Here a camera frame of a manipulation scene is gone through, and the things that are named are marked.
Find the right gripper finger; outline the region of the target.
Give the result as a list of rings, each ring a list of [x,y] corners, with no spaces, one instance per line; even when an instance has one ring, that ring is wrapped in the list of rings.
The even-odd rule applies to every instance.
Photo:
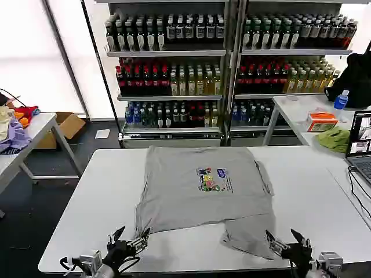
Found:
[[[294,229],[291,229],[290,231],[299,245],[303,248],[312,249],[310,239],[306,239],[300,232]]]
[[[282,253],[288,249],[288,246],[279,239],[276,239],[270,231],[266,230],[265,233],[270,250],[276,255],[281,256]]]

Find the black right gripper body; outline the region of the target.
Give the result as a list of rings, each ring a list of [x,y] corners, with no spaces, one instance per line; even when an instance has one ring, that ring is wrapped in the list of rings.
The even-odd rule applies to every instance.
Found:
[[[282,249],[282,258],[294,263],[298,271],[309,271],[315,268],[311,243],[286,244]]]

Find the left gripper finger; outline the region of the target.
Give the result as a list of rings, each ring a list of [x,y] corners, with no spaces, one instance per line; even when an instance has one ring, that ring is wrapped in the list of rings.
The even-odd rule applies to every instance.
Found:
[[[147,228],[141,236],[130,242],[130,248],[134,253],[140,253],[148,246],[148,238],[151,228]]]
[[[121,234],[123,233],[124,230],[125,230],[125,226],[117,229],[113,234],[108,235],[108,243],[107,244],[108,245],[115,245],[116,242],[121,237]]]

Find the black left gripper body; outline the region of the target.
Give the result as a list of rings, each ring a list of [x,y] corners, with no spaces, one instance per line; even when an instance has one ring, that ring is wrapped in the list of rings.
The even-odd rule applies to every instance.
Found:
[[[119,240],[103,258],[103,264],[110,268],[120,268],[127,262],[138,260],[139,257],[136,255],[136,248],[132,246],[131,242]]]

